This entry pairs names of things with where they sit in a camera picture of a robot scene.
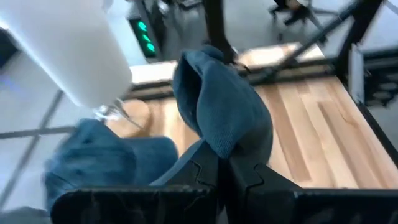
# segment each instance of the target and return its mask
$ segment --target green light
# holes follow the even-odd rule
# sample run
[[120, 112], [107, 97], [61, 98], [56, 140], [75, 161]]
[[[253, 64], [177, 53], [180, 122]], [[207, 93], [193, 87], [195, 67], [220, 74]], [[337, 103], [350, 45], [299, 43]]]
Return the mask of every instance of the green light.
[[143, 22], [138, 23], [138, 27], [142, 30], [147, 32], [147, 26]]
[[151, 51], [151, 52], [155, 52], [155, 46], [151, 43], [147, 44], [147, 48]]
[[142, 35], [142, 37], [143, 37], [146, 41], [151, 42], [151, 41], [150, 41], [150, 38], [149, 38], [147, 35], [144, 34], [144, 35]]

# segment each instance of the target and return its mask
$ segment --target light wood surface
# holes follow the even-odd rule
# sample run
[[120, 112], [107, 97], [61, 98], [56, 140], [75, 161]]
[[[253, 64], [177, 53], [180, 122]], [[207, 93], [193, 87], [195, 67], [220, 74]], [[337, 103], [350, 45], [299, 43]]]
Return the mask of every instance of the light wood surface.
[[[239, 60], [249, 67], [265, 66], [277, 63], [296, 47], [254, 49]], [[313, 47], [300, 60], [320, 57], [320, 49]], [[132, 68], [133, 75], [145, 76], [133, 80], [167, 80], [172, 77], [173, 63], [162, 65], [160, 70], [170, 73], [159, 77], [156, 65], [148, 65], [145, 73]], [[302, 187], [398, 188], [398, 169], [337, 78], [258, 86], [256, 90], [274, 123], [268, 165], [276, 172]], [[182, 121], [174, 99], [149, 101], [148, 105], [153, 112], [151, 135], [168, 136], [180, 154], [198, 139]]]
[[107, 120], [107, 127], [121, 138], [146, 136], [152, 119], [148, 104], [141, 100], [129, 100], [124, 102], [123, 109], [139, 127], [121, 116]]

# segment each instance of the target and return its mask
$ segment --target black device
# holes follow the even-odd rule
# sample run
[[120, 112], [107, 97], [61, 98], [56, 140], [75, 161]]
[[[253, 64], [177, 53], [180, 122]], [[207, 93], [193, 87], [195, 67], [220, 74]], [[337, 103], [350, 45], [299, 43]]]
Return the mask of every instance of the black device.
[[[398, 223], [398, 190], [302, 189], [252, 156], [256, 152], [224, 161], [204, 144], [165, 185], [74, 190], [56, 201], [52, 221]], [[219, 217], [224, 206], [227, 217]]]

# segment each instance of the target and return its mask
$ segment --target blue cloth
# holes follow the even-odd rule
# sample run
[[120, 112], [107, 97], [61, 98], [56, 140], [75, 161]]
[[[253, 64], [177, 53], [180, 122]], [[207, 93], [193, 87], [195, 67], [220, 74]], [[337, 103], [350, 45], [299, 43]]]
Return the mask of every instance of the blue cloth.
[[178, 110], [201, 137], [180, 159], [170, 139], [120, 139], [102, 123], [83, 120], [47, 164], [47, 210], [70, 189], [165, 184], [204, 142], [228, 158], [249, 133], [244, 150], [261, 146], [271, 151], [267, 108], [253, 87], [222, 61], [223, 54], [210, 46], [184, 51], [179, 60], [172, 82]]
[[169, 138], [122, 139], [103, 123], [84, 119], [46, 164], [47, 210], [67, 190], [149, 185], [177, 159]]

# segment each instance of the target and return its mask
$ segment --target blue denim fabric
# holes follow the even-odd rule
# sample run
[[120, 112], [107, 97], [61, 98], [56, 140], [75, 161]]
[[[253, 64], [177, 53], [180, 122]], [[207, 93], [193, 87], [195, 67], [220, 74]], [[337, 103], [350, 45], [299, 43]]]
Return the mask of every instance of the blue denim fabric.
[[121, 139], [95, 119], [84, 119], [46, 164], [47, 210], [67, 190], [149, 185], [178, 155], [165, 137]]

